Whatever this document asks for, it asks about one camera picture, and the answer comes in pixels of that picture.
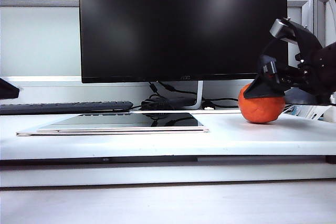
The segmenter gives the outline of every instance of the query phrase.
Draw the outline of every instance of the monitor logo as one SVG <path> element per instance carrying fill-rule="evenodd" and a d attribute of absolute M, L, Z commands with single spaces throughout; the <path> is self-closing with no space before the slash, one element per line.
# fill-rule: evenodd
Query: monitor logo
<path fill-rule="evenodd" d="M 187 81 L 187 80 L 190 80 L 190 79 L 191 79 L 190 76 L 182 76 L 182 77 L 181 77 L 181 80 L 182 80 L 182 81 Z"/>

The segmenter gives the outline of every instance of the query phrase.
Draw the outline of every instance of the white desk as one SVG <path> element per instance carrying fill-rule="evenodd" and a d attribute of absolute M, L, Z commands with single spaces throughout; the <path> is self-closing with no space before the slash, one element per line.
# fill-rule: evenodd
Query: white desk
<path fill-rule="evenodd" d="M 165 155 L 336 155 L 336 124 L 281 115 L 251 124 L 240 113 L 194 114 L 209 133 L 16 136 L 74 115 L 1 116 L 1 160 Z"/>
<path fill-rule="evenodd" d="M 239 113 L 197 114 L 209 133 L 102 136 L 16 136 L 15 132 L 73 115 L 1 117 L 1 159 L 193 157 L 188 162 L 3 167 L 1 186 L 66 186 L 335 178 L 335 124 L 281 115 L 250 124 Z M 237 157 L 248 155 L 251 158 Z M 256 157 L 254 155 L 314 155 Z"/>
<path fill-rule="evenodd" d="M 267 125 L 197 114 L 210 133 L 31 136 L 15 132 L 68 115 L 2 116 L 1 159 L 192 155 L 197 162 L 2 167 L 1 223 L 326 223 L 336 219 L 334 124 L 288 115 Z M 232 155 L 316 155 L 289 158 Z M 148 184 L 167 182 L 196 184 Z"/>

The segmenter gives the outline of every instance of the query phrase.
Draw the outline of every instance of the white cable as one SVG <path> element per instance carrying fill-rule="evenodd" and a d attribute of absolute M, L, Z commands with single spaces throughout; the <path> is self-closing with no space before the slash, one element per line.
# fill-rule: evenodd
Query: white cable
<path fill-rule="evenodd" d="M 336 0 L 329 0 L 330 6 L 331 6 L 331 11 L 332 15 L 334 18 L 334 25 L 335 25 L 335 32 L 336 32 Z"/>

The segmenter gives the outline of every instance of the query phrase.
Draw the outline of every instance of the white wall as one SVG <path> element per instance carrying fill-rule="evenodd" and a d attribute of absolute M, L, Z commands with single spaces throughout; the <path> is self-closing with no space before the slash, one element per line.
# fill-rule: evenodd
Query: white wall
<path fill-rule="evenodd" d="M 332 11 L 331 11 L 329 2 L 326 2 L 325 4 L 325 11 L 326 11 L 325 43 L 327 46 L 336 41 L 335 25 L 334 25 L 334 20 L 333 20 Z"/>
<path fill-rule="evenodd" d="M 0 76 L 80 75 L 78 8 L 1 7 L 0 11 Z M 289 16 L 300 22 L 300 9 L 291 8 Z M 295 46 L 289 47 L 292 55 L 298 52 Z M 295 62 L 290 60 L 290 64 L 295 65 Z M 236 97 L 246 83 L 247 81 L 205 82 L 205 97 Z M 25 85 L 24 82 L 13 84 Z M 146 83 L 129 83 L 123 88 L 102 84 L 100 89 L 97 89 L 97 85 L 78 83 L 74 87 L 64 86 L 63 82 L 50 84 L 57 88 L 48 87 L 47 84 L 26 85 L 19 99 L 5 102 L 132 100 L 137 104 L 151 92 Z M 195 89 L 194 83 L 176 85 L 181 89 Z"/>

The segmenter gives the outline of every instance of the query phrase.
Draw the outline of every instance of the wall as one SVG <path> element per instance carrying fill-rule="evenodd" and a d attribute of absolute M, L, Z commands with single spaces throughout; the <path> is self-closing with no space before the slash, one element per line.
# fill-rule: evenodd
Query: wall
<path fill-rule="evenodd" d="M 0 11 L 0 76 L 44 76 L 46 79 L 45 76 L 80 75 L 77 7 L 0 7 Z M 301 8 L 292 7 L 288 16 L 300 22 L 300 12 Z M 290 45 L 289 50 L 290 64 L 295 65 L 293 56 L 298 49 Z M 30 80 L 36 79 L 14 81 L 13 84 L 23 87 L 20 97 L 3 103 L 132 100 L 138 104 L 151 93 L 147 83 L 81 84 L 69 82 L 69 78 L 45 82 Z M 204 96 L 237 97 L 240 88 L 248 82 L 207 81 Z M 196 88 L 195 82 L 175 85 L 186 90 Z"/>

